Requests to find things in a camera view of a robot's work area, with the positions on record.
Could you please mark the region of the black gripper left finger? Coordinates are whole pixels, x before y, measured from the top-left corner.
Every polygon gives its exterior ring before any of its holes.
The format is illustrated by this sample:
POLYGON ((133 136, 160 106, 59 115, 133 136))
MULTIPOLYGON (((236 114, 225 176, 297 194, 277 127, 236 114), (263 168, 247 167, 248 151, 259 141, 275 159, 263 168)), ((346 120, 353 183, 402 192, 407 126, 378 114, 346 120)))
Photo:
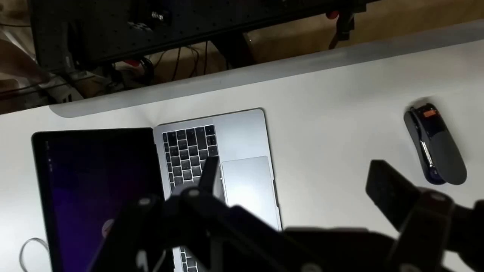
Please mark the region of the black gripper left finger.
POLYGON ((89 272, 168 272, 168 256, 186 248, 206 272, 283 272, 272 253, 278 235, 242 207, 215 197, 219 159, 209 157, 195 186, 126 206, 89 272))

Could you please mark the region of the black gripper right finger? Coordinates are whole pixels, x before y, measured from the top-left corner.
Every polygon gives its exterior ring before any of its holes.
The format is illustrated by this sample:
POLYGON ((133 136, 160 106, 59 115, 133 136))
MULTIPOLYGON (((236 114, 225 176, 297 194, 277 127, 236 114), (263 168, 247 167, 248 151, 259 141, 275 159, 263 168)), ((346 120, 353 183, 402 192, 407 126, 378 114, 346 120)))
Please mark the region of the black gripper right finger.
POLYGON ((472 209, 439 191, 416 188, 386 160, 372 160, 366 195, 398 230, 389 271, 445 272, 443 256, 455 253, 484 272, 484 201, 472 209))

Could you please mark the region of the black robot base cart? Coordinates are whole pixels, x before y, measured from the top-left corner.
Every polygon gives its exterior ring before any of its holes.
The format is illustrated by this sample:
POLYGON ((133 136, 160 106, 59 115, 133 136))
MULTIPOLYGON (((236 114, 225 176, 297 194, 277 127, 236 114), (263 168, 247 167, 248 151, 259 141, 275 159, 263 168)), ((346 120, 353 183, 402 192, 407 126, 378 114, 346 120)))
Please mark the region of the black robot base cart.
POLYGON ((348 40, 353 15, 372 2, 29 0, 29 11, 38 64, 64 74, 333 11, 348 40))

